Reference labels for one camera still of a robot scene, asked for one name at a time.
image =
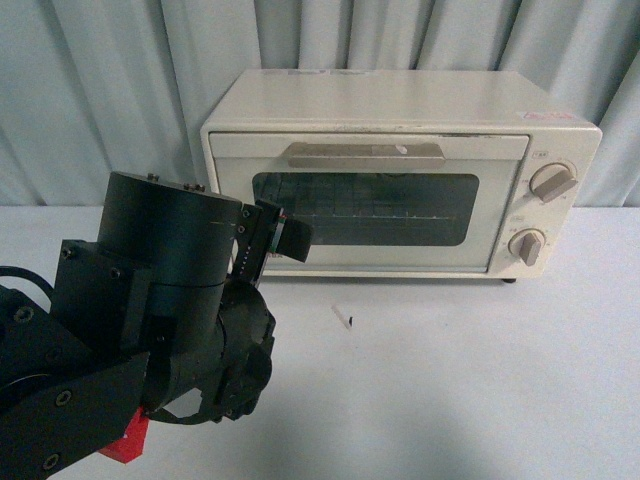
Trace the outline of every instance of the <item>temperature knob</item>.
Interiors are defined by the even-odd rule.
[[[577,185],[573,172],[566,165],[552,163],[538,170],[531,178],[531,191],[544,203],[558,198]]]
[[[540,230],[523,230],[513,236],[509,242],[509,251],[522,259],[525,265],[532,267],[538,260],[544,242],[544,234]]]

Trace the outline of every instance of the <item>white table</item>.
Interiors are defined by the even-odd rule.
[[[95,240],[99,215],[2,208],[0,264],[53,281],[60,240]],[[54,478],[638,479],[640,209],[574,210],[563,233],[514,285],[267,279],[274,373],[253,415],[152,423],[129,465],[95,454]]]

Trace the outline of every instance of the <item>toaster oven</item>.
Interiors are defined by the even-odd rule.
[[[314,228],[267,275],[534,277],[601,138],[514,72],[248,70],[201,130],[214,191]]]

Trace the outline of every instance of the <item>gray curtain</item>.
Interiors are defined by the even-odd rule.
[[[640,0],[6,0],[0,42],[0,205],[206,183],[247,68],[417,68],[522,73],[604,132],[578,205],[640,206]]]

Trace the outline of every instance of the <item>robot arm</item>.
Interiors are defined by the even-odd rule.
[[[47,313],[0,286],[0,478],[46,478],[148,419],[250,414],[271,375],[265,261],[304,261],[310,241],[275,205],[113,173],[98,241],[63,241],[55,288],[0,267],[51,298]],[[164,409],[193,388],[196,414]]]

